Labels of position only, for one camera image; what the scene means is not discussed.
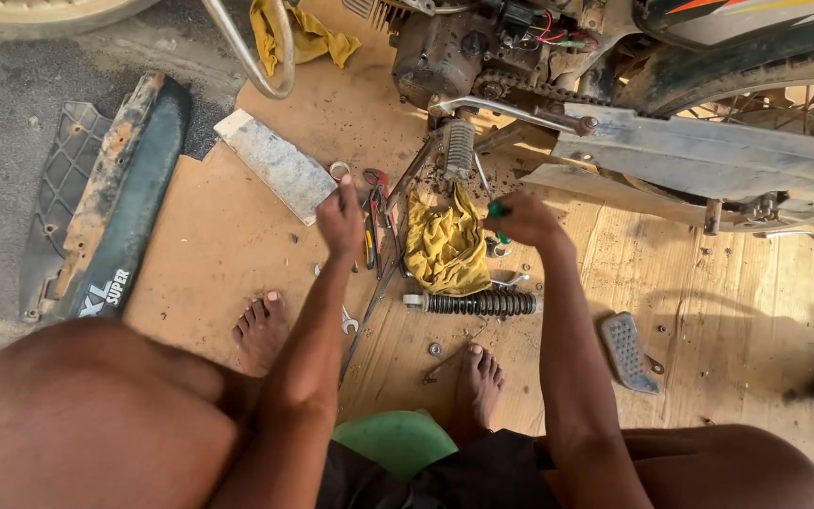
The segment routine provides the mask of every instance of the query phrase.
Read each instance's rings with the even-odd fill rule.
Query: black shorts
[[[531,436],[502,429],[403,481],[331,441],[316,507],[560,507],[539,474],[554,467],[547,454],[537,455],[534,442]]]

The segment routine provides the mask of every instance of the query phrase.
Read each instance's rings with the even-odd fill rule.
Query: footrest
[[[599,327],[599,333],[620,384],[639,392],[658,394],[658,383],[646,374],[633,315],[625,311],[605,318]]]

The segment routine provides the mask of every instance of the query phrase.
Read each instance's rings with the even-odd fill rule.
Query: foot
[[[448,434],[464,448],[489,432],[488,423],[505,385],[505,375],[495,357],[476,343],[464,353],[454,403],[454,420]]]
[[[256,378],[266,376],[288,339],[281,295],[272,291],[253,301],[232,328],[232,338],[238,346],[241,371]]]

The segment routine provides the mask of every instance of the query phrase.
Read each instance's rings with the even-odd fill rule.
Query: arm
[[[546,441],[563,492],[572,507],[651,507],[620,434],[611,373],[570,237],[534,197],[514,193],[500,201],[509,213],[487,218],[485,227],[534,246],[545,268],[539,379]]]
[[[341,305],[363,240],[363,212],[349,178],[319,207],[329,258],[262,388],[256,433],[213,507],[316,505],[337,417]]]

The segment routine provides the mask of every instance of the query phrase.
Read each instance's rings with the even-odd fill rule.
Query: yellow rag
[[[460,297],[492,285],[480,214],[458,182],[454,207],[431,212],[414,189],[407,205],[407,268],[432,294]]]
[[[272,8],[269,0],[253,0],[250,6],[250,24],[256,35],[256,51],[269,76],[275,74],[275,64],[279,62],[281,54],[278,52],[276,56],[274,52],[274,34],[281,31],[276,26],[277,16],[273,15]],[[332,55],[332,62],[344,69],[347,57],[360,47],[359,39],[325,28],[315,16],[290,6],[288,2],[285,2],[285,8],[298,21],[291,24],[294,33],[294,64],[303,64],[329,53]]]

